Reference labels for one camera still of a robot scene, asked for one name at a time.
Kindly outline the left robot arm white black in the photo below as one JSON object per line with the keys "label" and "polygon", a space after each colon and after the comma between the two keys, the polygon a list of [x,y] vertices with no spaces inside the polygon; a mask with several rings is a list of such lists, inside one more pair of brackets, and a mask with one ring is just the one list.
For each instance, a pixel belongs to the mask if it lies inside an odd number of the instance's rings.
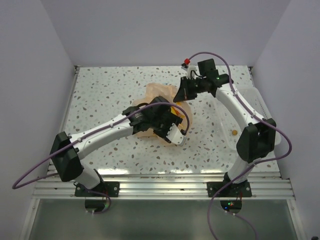
{"label": "left robot arm white black", "polygon": [[85,166],[82,160],[93,151],[121,138],[140,132],[152,132],[167,143],[182,145],[186,130],[180,129],[182,117],[173,113],[174,104],[164,97],[155,97],[150,103],[130,106],[112,120],[92,129],[55,136],[50,158],[62,182],[76,181],[92,196],[103,193],[104,184],[99,172]]}

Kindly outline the fake yellow banana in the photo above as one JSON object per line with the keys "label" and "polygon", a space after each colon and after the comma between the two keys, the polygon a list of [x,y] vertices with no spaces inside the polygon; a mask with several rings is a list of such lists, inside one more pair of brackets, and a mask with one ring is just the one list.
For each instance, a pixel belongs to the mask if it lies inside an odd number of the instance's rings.
{"label": "fake yellow banana", "polygon": [[[184,104],[182,102],[176,102],[175,105],[179,106],[181,109],[184,110]],[[174,115],[184,119],[185,118],[185,114],[177,107],[171,106],[171,113],[173,113]]]}

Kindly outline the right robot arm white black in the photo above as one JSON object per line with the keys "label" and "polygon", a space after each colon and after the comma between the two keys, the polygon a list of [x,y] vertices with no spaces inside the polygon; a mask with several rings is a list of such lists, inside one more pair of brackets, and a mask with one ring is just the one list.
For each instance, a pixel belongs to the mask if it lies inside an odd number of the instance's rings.
{"label": "right robot arm white black", "polygon": [[240,127],[237,159],[222,185],[227,196],[235,196],[241,190],[240,184],[248,179],[253,163],[274,150],[276,122],[259,114],[236,89],[231,74],[219,73],[212,58],[198,62],[197,66],[187,58],[181,66],[186,76],[181,77],[173,101],[190,101],[198,94],[209,93],[224,105]]}

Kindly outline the orange translucent plastic bag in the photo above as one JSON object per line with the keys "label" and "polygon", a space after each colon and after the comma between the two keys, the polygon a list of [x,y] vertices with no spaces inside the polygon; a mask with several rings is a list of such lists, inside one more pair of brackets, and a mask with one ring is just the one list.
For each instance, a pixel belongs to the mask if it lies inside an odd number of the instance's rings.
{"label": "orange translucent plastic bag", "polygon": [[[140,104],[150,104],[156,97],[163,98],[164,100],[160,100],[161,102],[169,102],[174,104],[173,98],[175,97],[178,88],[173,85],[164,85],[160,83],[148,83],[145,87],[145,94],[141,98],[137,98],[132,102],[132,106],[137,106]],[[190,126],[193,123],[193,113],[191,107],[185,101],[179,102],[183,103],[184,111],[186,112]],[[182,123],[178,125],[179,130],[185,130],[187,128],[187,118],[182,118]],[[174,144],[169,143],[162,139],[161,137],[157,136],[152,129],[148,129],[147,131],[142,131],[134,134],[134,136],[138,139],[157,139],[161,144],[164,146],[174,146]]]}

